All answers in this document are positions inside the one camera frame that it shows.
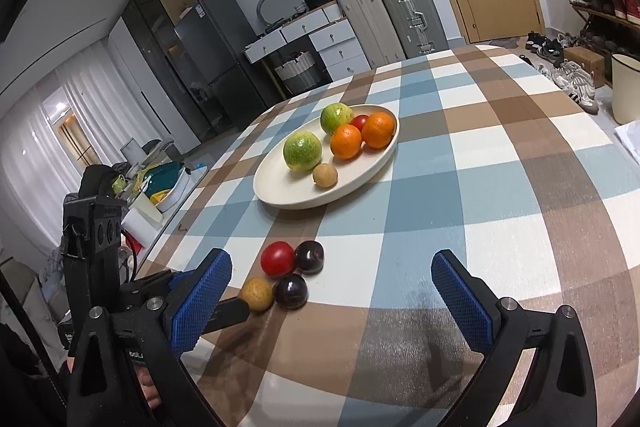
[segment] orange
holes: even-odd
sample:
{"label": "orange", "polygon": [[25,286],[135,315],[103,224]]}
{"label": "orange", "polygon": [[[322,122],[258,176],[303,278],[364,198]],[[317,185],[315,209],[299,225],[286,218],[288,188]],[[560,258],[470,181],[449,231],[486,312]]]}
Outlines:
{"label": "orange", "polygon": [[331,137],[331,152],[338,160],[350,160],[360,152],[362,134],[354,125],[344,124]]}
{"label": "orange", "polygon": [[373,149],[384,149],[391,143],[396,130],[396,120],[386,112],[375,112],[362,128],[362,139]]}

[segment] green fruit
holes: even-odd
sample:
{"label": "green fruit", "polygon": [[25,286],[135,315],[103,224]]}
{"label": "green fruit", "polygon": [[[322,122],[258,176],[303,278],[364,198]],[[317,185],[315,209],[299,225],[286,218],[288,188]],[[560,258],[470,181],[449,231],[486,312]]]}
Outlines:
{"label": "green fruit", "polygon": [[353,120],[353,111],[348,105],[336,102],[327,105],[320,115],[320,127],[322,130],[333,136],[338,127]]}
{"label": "green fruit", "polygon": [[322,159],[322,144],[307,131],[297,131],[284,142],[284,161],[292,171],[310,171]]}

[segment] gray suitcase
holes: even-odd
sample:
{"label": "gray suitcase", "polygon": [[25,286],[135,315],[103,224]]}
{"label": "gray suitcase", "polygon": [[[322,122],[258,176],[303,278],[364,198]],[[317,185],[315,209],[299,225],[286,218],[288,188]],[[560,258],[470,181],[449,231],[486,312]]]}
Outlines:
{"label": "gray suitcase", "polygon": [[449,49],[433,0],[382,0],[409,58]]}
{"label": "gray suitcase", "polygon": [[382,0],[339,0],[372,69],[406,55]]}

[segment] red fruit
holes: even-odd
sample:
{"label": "red fruit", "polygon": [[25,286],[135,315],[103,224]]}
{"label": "red fruit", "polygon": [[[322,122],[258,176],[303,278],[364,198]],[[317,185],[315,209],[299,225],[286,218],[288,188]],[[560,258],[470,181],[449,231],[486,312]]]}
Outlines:
{"label": "red fruit", "polygon": [[276,241],[262,251],[260,267],[269,277],[284,277],[296,267],[296,252],[289,243]]}
{"label": "red fruit", "polygon": [[360,116],[356,116],[353,120],[351,120],[351,125],[357,127],[360,132],[362,132],[362,128],[364,127],[364,123],[369,118],[366,114],[361,114]]}

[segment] tablecloth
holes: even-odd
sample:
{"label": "tablecloth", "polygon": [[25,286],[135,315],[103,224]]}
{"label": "tablecloth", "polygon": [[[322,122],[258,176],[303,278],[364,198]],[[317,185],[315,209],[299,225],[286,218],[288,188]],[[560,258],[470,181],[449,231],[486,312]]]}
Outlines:
{"label": "tablecloth", "polygon": [[[401,120],[398,149],[334,203],[276,210],[257,200],[264,156],[332,102]],[[229,426],[436,425],[481,359],[431,282],[451,249],[526,309],[571,304],[596,378],[599,425],[638,387],[640,179],[606,134],[515,55],[469,46],[346,78],[276,105],[249,126],[175,216],[142,267],[233,261],[225,297],[260,277],[276,240],[323,244],[299,311],[273,307],[201,337],[185,365]],[[507,418],[532,352],[494,416]]]}

